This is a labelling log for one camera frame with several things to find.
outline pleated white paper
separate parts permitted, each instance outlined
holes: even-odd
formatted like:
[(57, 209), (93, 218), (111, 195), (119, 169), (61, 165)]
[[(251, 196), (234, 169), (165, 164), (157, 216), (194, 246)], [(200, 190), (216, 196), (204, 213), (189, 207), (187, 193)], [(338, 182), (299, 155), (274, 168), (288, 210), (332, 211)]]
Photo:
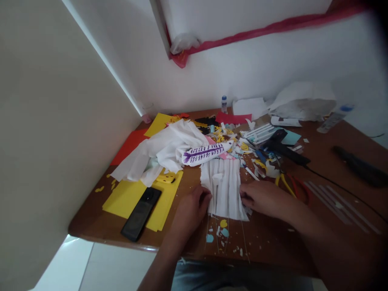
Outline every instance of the pleated white paper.
[(213, 195), (208, 208), (209, 213), (249, 221), (239, 193), (240, 160), (214, 159), (202, 164), (201, 184)]

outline left hand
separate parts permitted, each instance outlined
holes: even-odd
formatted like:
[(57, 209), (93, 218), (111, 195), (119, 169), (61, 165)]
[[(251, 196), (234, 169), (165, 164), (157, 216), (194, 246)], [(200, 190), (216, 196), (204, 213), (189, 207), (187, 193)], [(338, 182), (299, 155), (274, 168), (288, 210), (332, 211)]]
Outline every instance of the left hand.
[(183, 197), (175, 213), (169, 236), (173, 236), (174, 240), (184, 246), (205, 217), (211, 198), (210, 191), (201, 185)]

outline hand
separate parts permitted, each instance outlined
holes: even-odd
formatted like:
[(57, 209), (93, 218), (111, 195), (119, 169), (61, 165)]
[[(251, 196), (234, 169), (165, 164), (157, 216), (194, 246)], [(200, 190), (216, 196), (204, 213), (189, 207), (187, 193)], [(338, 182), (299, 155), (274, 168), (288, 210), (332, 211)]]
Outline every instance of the hand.
[(287, 221), (305, 205), (268, 181), (241, 184), (243, 204), (259, 213)]
[(207, 212), (211, 200), (211, 193), (198, 185), (182, 198), (170, 229), (170, 236), (178, 240), (183, 246), (200, 225)]

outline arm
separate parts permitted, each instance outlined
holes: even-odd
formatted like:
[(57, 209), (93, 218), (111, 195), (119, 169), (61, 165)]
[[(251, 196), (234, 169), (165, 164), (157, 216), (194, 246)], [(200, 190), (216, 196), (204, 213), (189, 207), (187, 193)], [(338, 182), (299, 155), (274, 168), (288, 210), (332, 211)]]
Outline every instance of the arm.
[(242, 184), (240, 195), (247, 207), (279, 218), (300, 233), (329, 290), (362, 289), (359, 283), (366, 277), (363, 272), (366, 262), (305, 204), (266, 181)]
[(177, 261), (188, 239), (205, 216), (211, 197), (209, 190), (198, 185), (192, 193), (182, 198), (171, 228), (138, 291), (171, 289)]

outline blue cap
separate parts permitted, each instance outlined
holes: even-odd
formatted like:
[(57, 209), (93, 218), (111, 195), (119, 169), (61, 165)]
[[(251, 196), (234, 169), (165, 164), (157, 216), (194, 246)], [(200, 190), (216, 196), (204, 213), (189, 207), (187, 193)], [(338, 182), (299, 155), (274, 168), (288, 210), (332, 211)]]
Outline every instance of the blue cap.
[(339, 109), (344, 112), (350, 112), (353, 110), (353, 108), (354, 108), (353, 104), (346, 104), (346, 105), (342, 105)]

